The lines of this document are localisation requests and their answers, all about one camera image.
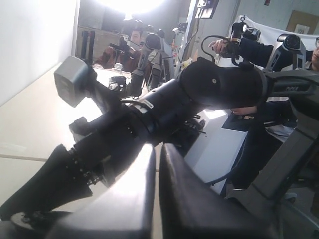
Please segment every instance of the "person's hand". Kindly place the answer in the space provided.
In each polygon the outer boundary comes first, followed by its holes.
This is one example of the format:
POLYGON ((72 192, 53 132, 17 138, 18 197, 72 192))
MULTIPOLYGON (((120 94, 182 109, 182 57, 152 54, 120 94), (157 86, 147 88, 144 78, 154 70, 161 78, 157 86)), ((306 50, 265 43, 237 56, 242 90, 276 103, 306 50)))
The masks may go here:
POLYGON ((224 52, 227 44, 228 42, 226 40, 220 39, 218 41, 212 41, 208 47, 212 47, 217 54, 220 54, 224 52))
POLYGON ((231 109, 235 115, 248 115, 257 112, 257 106, 243 107, 231 109))

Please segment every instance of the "white cloth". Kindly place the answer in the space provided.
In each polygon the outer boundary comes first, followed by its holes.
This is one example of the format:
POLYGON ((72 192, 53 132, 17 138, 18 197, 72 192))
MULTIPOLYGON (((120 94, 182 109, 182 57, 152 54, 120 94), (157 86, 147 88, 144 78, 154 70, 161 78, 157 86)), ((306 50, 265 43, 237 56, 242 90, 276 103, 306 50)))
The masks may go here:
MULTIPOLYGON (((235 20, 235 22, 241 22, 240 18, 241 16, 239 16, 235 20)), ((246 16, 245 16, 245 23, 247 23, 248 26, 250 27, 254 27, 260 30, 261 35, 258 42, 263 43, 265 45, 274 45, 277 42, 278 36, 281 34, 284 34, 284 33, 292 34, 291 32, 288 32, 288 31, 275 29, 272 27, 264 26, 262 24, 253 22, 251 19, 249 19, 246 16)), ((304 35, 304 34, 296 34, 296 33, 294 34, 300 37, 300 39, 302 40, 303 44, 306 47, 306 50, 312 51, 315 48, 316 37, 319 37, 319 35, 304 35)), ((220 60, 218 61, 218 65, 221 67, 233 66, 230 59, 224 59, 224 58, 220 58, 220 60)), ((283 70, 292 70, 292 67, 291 66, 286 67, 283 70)), ((272 97, 272 98, 269 98, 268 101, 285 101, 287 99, 288 99, 287 97, 279 97, 279 98, 272 97)), ((281 142, 285 142, 288 136, 293 131, 294 131, 293 128, 285 127, 283 125, 277 125, 277 126, 267 128, 267 132, 281 142)))

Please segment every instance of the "bright light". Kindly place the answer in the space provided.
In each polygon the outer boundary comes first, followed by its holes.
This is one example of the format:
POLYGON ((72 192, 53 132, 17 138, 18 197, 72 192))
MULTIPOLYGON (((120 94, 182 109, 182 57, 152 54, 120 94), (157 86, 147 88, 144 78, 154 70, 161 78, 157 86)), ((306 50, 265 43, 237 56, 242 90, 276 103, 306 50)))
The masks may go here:
POLYGON ((144 13, 160 6, 166 0, 98 0, 105 6, 128 14, 144 13))

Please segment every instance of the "man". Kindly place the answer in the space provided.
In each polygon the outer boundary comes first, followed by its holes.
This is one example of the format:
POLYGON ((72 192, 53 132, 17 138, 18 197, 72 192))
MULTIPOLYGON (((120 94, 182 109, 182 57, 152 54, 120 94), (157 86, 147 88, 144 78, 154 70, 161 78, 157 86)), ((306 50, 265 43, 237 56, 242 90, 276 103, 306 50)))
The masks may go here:
MULTIPOLYGON (((224 51, 227 41, 218 40, 210 43, 214 51, 218 54, 224 51)), ((265 67, 272 53, 272 45, 264 45, 245 38, 241 39, 239 54, 261 67, 265 67)), ((282 68, 292 64, 292 54, 286 52, 284 57, 278 60, 275 69, 280 71, 282 68)), ((319 46, 311 52, 306 52, 306 61, 311 61, 310 69, 319 71, 319 46)), ((274 153, 293 131, 293 127, 278 125, 274 128, 264 128, 263 122, 259 121, 263 116, 271 116, 274 121, 293 122, 296 121, 288 101, 266 102, 258 107, 245 107, 232 109, 236 115, 255 114, 255 124, 248 130, 246 136, 246 147, 243 151, 241 167, 232 176, 231 181, 235 188, 246 189, 257 177, 260 170, 264 168, 274 153)))
MULTIPOLYGON (((135 29, 132 31, 130 41, 136 46, 141 44, 141 35, 143 31, 141 29, 135 29)), ((111 69, 115 63, 121 63, 123 65, 122 70, 126 72, 133 72, 139 63, 141 52, 129 47, 129 51, 119 51, 114 47, 109 46, 103 52, 103 55, 98 58, 93 64, 94 68, 99 69, 111 69)), ((144 72, 144 78, 148 79, 151 73, 151 64, 149 63, 144 72)))

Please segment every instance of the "white desk surface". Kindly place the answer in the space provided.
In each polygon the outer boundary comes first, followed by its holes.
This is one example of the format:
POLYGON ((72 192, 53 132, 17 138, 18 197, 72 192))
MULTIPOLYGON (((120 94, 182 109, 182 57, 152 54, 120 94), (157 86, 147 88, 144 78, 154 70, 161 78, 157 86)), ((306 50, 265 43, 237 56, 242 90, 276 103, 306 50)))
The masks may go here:
MULTIPOLYGON (((22 187, 44 164, 44 162, 0 158, 0 205, 22 187)), ((102 183, 90 186, 93 196, 65 204, 57 210, 76 211, 103 194, 107 188, 102 183)))
MULTIPOLYGON (((58 66, 0 107, 0 157, 45 161, 57 145, 73 146, 69 124, 82 116, 92 121, 101 115, 91 99, 76 108, 60 99, 53 77, 58 66)), ((108 70, 98 72, 99 81, 109 76, 108 70)))

